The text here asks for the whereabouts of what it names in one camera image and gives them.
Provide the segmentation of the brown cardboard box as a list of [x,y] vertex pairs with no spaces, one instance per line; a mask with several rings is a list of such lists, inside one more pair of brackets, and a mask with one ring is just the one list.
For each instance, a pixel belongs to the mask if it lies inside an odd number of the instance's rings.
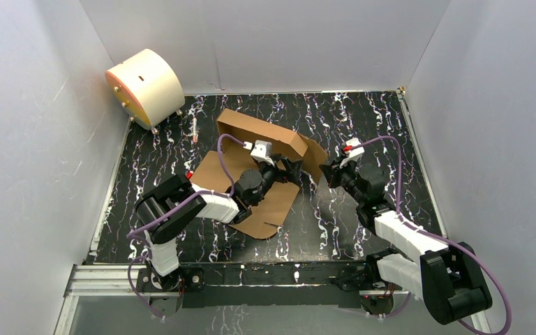
[[296,131],[225,109],[217,119],[223,141],[209,151],[191,177],[195,188],[232,196],[239,213],[229,214],[223,198],[206,195],[203,218],[224,222],[254,239],[276,234],[300,190],[303,173],[319,182],[326,151]]

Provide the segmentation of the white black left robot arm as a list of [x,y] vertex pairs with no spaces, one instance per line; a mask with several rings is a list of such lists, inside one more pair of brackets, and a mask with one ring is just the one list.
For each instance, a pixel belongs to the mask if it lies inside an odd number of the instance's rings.
[[275,183],[286,184],[300,178],[302,160],[280,154],[271,157],[275,165],[257,162],[256,169],[220,193],[193,182],[193,174],[178,174],[164,181],[138,200],[135,211],[143,223],[139,229],[149,247],[149,263],[154,282],[163,290],[173,290],[180,282],[177,237],[196,218],[208,218],[236,225],[252,216],[253,208],[266,200]]

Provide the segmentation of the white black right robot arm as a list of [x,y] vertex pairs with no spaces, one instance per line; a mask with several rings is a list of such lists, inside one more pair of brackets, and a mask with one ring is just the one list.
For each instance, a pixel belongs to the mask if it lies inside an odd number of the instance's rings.
[[492,307],[493,299],[481,267],[464,242],[457,246],[427,236],[397,213],[385,192],[382,170],[357,167],[337,158],[320,165],[330,188],[341,187],[357,203],[361,225],[392,244],[366,258],[365,279],[375,289],[388,283],[423,299],[433,319],[442,325]]

